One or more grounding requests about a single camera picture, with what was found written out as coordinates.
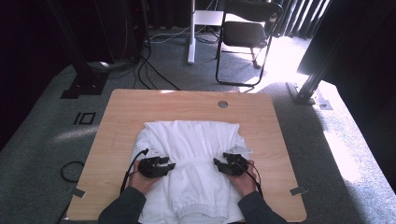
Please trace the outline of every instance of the person's arm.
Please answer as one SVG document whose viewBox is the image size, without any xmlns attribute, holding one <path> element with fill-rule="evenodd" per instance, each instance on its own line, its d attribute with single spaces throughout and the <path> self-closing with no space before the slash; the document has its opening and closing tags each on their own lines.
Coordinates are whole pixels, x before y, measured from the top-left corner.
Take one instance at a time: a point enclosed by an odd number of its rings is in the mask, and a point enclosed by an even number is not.
<svg viewBox="0 0 396 224">
<path fill-rule="evenodd" d="M 128 187 L 99 216 L 99 224 L 137 223 L 145 205 L 146 197 L 139 190 Z"/>
<path fill-rule="evenodd" d="M 140 161 L 134 163 L 137 171 Z M 139 172 L 129 177 L 128 188 L 120 197 L 102 211 L 98 218 L 99 224 L 137 223 L 146 202 L 145 194 L 159 178 L 147 178 Z"/>
<path fill-rule="evenodd" d="M 256 175 L 253 173 L 253 166 L 249 165 L 247 171 L 253 176 Z M 241 209 L 242 214 L 244 215 L 245 221 L 247 224 L 252 223 L 269 223 L 269 224 L 277 224 L 277 223 L 287 223 L 287 221 L 275 213 L 265 202 L 264 198 L 260 195 L 256 190 L 256 184 L 253 179 L 246 173 L 243 173 L 241 176 L 231 176 L 227 175 L 230 178 L 233 186 L 242 196 L 241 201 L 239 201 L 238 206 Z"/>
<path fill-rule="evenodd" d="M 273 212 L 259 192 L 246 195 L 238 203 L 247 224 L 251 223 L 288 223 L 283 217 Z"/>
</svg>

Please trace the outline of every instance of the white towel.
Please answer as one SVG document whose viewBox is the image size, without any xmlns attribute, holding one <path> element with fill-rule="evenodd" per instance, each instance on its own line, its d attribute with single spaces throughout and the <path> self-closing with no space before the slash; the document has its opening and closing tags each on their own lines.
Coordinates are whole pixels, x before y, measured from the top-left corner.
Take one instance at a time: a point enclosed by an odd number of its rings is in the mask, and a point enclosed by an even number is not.
<svg viewBox="0 0 396 224">
<path fill-rule="evenodd" d="M 236 189 L 213 163 L 235 145 L 246 147 L 239 124 L 217 121 L 145 123 L 133 157 L 154 147 L 176 167 L 152 187 L 139 222 L 230 223 L 243 219 Z"/>
</svg>

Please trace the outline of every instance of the black backdrop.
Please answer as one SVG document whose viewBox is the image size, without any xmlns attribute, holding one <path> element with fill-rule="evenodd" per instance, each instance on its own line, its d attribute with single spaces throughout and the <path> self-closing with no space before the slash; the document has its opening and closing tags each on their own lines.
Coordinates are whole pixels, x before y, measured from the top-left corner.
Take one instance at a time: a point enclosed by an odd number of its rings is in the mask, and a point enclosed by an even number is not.
<svg viewBox="0 0 396 224">
<path fill-rule="evenodd" d="M 396 190 L 396 2 L 332 0 L 298 71 L 312 74 L 338 42 L 334 84 Z"/>
</svg>

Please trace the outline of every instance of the gray carpet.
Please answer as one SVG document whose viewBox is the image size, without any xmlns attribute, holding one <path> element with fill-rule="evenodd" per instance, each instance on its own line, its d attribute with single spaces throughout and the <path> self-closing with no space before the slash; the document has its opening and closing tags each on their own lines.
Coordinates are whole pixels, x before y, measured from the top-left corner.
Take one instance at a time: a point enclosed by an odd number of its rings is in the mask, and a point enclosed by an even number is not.
<svg viewBox="0 0 396 224">
<path fill-rule="evenodd" d="M 290 42 L 299 41 L 302 43 L 284 49 Z M 306 76 L 294 71 L 307 44 L 288 37 L 275 39 L 267 73 L 261 85 L 253 90 L 216 82 L 215 44 L 197 42 L 195 64 L 191 66 L 187 65 L 188 40 L 173 38 L 152 44 L 148 61 L 183 91 L 250 91 L 272 96 L 297 181 L 309 189 L 303 194 L 308 214 L 303 223 L 394 223 L 396 196 L 337 89 L 325 82 L 319 87 L 333 110 L 295 105 L 290 98 L 285 83 L 304 82 Z M 233 67 L 241 61 L 239 57 L 224 57 L 224 76 L 248 81 L 258 74 L 259 70 L 249 62 Z M 58 222 L 70 203 L 70 189 L 76 185 L 61 178 L 62 166 L 87 159 L 113 90 L 145 89 L 139 80 L 134 84 L 138 68 L 112 73 L 102 95 L 81 95 L 77 100 L 60 99 L 76 75 L 72 66 L 51 81 L 0 153 L 1 224 Z M 149 84 L 149 77 L 158 89 L 173 89 L 150 68 L 148 77 L 144 71 L 145 66 L 140 74 L 146 83 Z M 96 114 L 91 125 L 75 124 L 78 113 L 93 112 Z M 69 172 L 78 177 L 81 170 L 72 166 Z M 62 223 L 79 222 L 63 220 Z"/>
</svg>

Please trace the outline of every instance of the dark sleeve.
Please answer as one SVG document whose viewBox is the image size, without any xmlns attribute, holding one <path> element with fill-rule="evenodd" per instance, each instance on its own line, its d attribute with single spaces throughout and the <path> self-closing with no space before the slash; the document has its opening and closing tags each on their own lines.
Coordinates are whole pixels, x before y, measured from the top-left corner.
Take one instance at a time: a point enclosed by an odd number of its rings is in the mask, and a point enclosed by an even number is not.
<svg viewBox="0 0 396 224">
<path fill-rule="evenodd" d="M 259 192 L 255 191 L 243 197 L 238 203 L 247 224 L 252 223 L 288 223 L 283 217 L 273 212 Z"/>
<path fill-rule="evenodd" d="M 99 216 L 99 224 L 137 223 L 146 197 L 139 190 L 128 187 Z"/>
</svg>

